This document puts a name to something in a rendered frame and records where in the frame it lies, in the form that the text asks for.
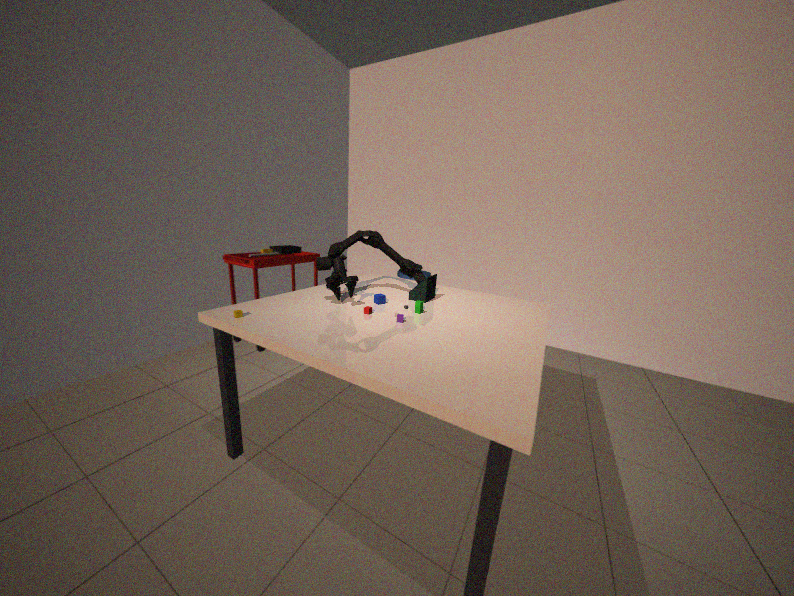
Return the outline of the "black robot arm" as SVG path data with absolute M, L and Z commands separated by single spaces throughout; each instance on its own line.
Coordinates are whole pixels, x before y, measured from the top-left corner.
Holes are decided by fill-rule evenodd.
M 368 239 L 364 237 L 369 236 Z M 357 231 L 355 234 L 351 235 L 347 239 L 342 242 L 334 243 L 330 246 L 328 256 L 327 257 L 317 257 L 317 269 L 318 271 L 322 270 L 330 270 L 331 267 L 333 269 L 336 268 L 345 268 L 344 260 L 347 257 L 343 254 L 340 256 L 347 248 L 355 244 L 356 242 L 361 241 L 364 244 L 370 245 L 373 248 L 380 249 L 383 253 L 385 253 L 389 258 L 391 258 L 394 262 L 396 262 L 400 269 L 399 271 L 402 272 L 404 275 L 407 275 L 410 278 L 414 278 L 415 281 L 419 284 L 421 283 L 426 277 L 422 273 L 421 269 L 422 265 L 416 264 L 409 259 L 403 258 L 400 254 L 398 254 L 394 249 L 392 249 L 388 244 L 384 242 L 383 237 L 377 231 Z M 415 272 L 414 272 L 415 271 Z M 335 283 L 334 281 L 340 280 L 341 275 L 338 272 L 331 273 L 330 277 L 325 278 L 326 283 Z

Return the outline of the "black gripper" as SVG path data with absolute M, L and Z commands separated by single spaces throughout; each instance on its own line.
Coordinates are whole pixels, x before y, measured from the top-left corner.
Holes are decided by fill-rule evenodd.
M 350 298 L 352 298 L 356 283 L 357 283 L 357 281 L 359 281 L 358 277 L 357 276 L 348 276 L 347 277 L 346 276 L 347 269 L 345 270 L 344 267 L 336 268 L 336 269 L 334 269 L 334 271 L 332 273 L 334 273 L 334 272 L 338 272 L 341 275 L 341 278 L 340 278 L 340 280 L 338 278 L 338 280 L 334 281 L 335 283 L 326 284 L 326 288 L 329 288 L 329 290 L 333 291 L 333 293 L 335 294 L 336 298 L 339 301 L 340 300 L 340 287 L 339 286 L 341 284 L 347 283 L 345 285 L 348 288 L 348 292 L 349 292 Z

